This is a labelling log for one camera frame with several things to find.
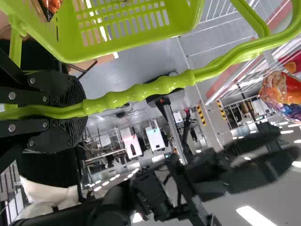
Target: metal bracket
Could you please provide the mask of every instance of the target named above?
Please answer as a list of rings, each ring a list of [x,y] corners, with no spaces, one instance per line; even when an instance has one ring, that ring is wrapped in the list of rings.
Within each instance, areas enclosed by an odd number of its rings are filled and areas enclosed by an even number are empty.
[[[0,121],[0,138],[19,134],[43,132],[49,129],[48,119]]]
[[[18,105],[47,105],[49,96],[47,93],[0,87],[0,103]]]

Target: chip bag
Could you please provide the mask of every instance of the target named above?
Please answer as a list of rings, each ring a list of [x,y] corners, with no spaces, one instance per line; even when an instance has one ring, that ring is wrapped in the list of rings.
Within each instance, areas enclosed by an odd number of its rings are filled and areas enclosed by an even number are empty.
[[[284,72],[273,72],[262,83],[259,97],[290,121],[301,123],[301,82]]]

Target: red object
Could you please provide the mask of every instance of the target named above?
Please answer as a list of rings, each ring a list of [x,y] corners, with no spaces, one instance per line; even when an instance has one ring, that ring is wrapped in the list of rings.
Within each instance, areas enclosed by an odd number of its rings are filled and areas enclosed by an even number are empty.
[[[292,56],[284,56],[280,59],[278,59],[280,63],[286,62],[284,64],[284,67],[290,72],[290,73],[299,73],[301,72],[301,50],[296,51]]]

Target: white panel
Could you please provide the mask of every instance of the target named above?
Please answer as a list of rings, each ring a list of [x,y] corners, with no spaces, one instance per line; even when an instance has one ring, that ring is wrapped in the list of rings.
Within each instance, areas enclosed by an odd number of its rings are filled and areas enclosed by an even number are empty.
[[[183,121],[183,118],[181,116],[181,112],[178,111],[178,112],[174,112],[174,120],[176,123],[180,123]]]
[[[150,125],[145,128],[145,131],[146,131],[147,138],[150,142],[150,148],[154,152],[158,149],[165,148],[165,143],[162,138],[157,120],[153,119],[153,122],[155,123],[157,128],[153,129],[152,126]]]
[[[123,141],[129,159],[142,155],[141,147],[136,134],[132,137],[124,139]]]

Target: white machine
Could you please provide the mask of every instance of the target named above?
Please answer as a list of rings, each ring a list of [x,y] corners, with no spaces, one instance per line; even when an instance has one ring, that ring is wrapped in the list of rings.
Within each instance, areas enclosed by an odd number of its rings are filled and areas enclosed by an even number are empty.
[[[121,138],[124,142],[129,159],[142,155],[142,150],[136,134],[132,135],[130,128],[120,130]]]
[[[152,121],[153,123],[150,123],[148,127],[145,127],[145,132],[150,142],[150,148],[154,152],[156,150],[165,148],[165,143],[161,135],[157,120],[153,119]]]

